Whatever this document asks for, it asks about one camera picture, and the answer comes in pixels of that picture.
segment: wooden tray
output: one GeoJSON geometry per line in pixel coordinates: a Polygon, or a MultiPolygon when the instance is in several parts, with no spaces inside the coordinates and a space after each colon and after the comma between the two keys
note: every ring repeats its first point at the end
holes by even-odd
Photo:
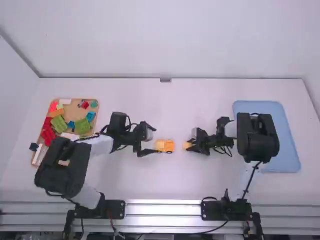
{"type": "MultiPolygon", "coordinates": [[[[46,117],[50,117],[50,106],[53,102],[59,102],[60,99],[65,99],[65,98],[56,98],[54,100],[51,101],[50,105],[48,106],[48,112],[46,114],[46,116],[43,118],[43,122],[45,121],[45,118],[46,117]]],[[[84,134],[81,134],[81,136],[85,137],[85,136],[90,136],[92,135],[95,131],[95,125],[96,125],[96,120],[97,120],[97,117],[98,117],[98,111],[99,111],[99,105],[100,103],[96,100],[96,99],[81,99],[81,98],[70,98],[71,99],[71,103],[70,104],[63,104],[63,108],[64,108],[64,114],[62,115],[62,117],[64,118],[64,121],[68,124],[70,121],[78,121],[78,120],[81,120],[81,119],[84,119],[86,116],[87,116],[87,113],[88,112],[94,112],[95,113],[95,117],[93,119],[93,121],[90,123],[91,125],[91,129],[90,131],[84,133],[84,134]],[[82,100],[85,100],[89,103],[89,106],[87,107],[87,109],[84,109],[82,107],[78,107],[78,104],[80,104],[82,102],[82,100]],[[96,101],[98,103],[98,105],[96,107],[91,107],[91,103],[93,101],[96,101]]],[[[43,131],[43,126],[39,126],[40,128],[40,133],[39,133],[39,137],[36,141],[36,143],[39,145],[39,144],[42,144],[42,148],[41,150],[37,153],[39,154],[37,159],[38,161],[37,162],[34,162],[33,163],[33,159],[36,155],[36,152],[34,152],[32,154],[32,158],[31,158],[31,164],[35,167],[38,167],[43,159],[43,157],[45,156],[47,150],[48,150],[48,147],[45,146],[45,141],[44,139],[42,138],[41,136],[41,133],[43,131]]],[[[72,129],[71,128],[67,128],[64,133],[69,133],[69,134],[73,134],[77,135],[77,131],[75,130],[74,132],[72,132],[72,129]]],[[[55,132],[55,134],[57,136],[60,136],[61,133],[58,133],[58,132],[55,132]]]]}

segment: blue mat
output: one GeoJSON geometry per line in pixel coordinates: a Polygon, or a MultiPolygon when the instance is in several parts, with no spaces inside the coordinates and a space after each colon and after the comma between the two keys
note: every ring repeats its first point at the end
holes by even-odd
{"type": "Polygon", "coordinates": [[[271,158],[262,172],[296,173],[301,168],[294,139],[283,106],[276,101],[244,101],[238,100],[233,103],[233,112],[271,114],[275,130],[280,142],[280,150],[276,157],[271,158]]]}

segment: white wall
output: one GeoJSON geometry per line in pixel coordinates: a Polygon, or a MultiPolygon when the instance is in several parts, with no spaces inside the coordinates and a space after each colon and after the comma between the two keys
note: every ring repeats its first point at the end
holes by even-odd
{"type": "Polygon", "coordinates": [[[0,28],[42,76],[297,77],[319,114],[319,9],[318,0],[2,0],[0,28]]]}
{"type": "Polygon", "coordinates": [[[16,144],[39,79],[0,36],[0,178],[16,144]]]}

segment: toy car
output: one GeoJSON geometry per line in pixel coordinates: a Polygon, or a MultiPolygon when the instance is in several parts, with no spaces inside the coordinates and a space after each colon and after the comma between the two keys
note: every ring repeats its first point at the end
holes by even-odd
{"type": "Polygon", "coordinates": [[[157,140],[155,142],[155,149],[158,153],[172,154],[175,150],[175,142],[173,140],[157,140]]]}

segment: orange block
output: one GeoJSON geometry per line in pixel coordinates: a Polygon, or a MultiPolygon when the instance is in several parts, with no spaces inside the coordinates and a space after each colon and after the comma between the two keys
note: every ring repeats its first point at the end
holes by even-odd
{"type": "Polygon", "coordinates": [[[50,117],[54,118],[54,117],[62,115],[64,113],[65,113],[65,110],[63,108],[59,108],[55,111],[50,112],[50,117]]]}
{"type": "Polygon", "coordinates": [[[173,140],[159,139],[155,142],[155,149],[159,152],[171,154],[175,150],[175,142],[173,140]]]}

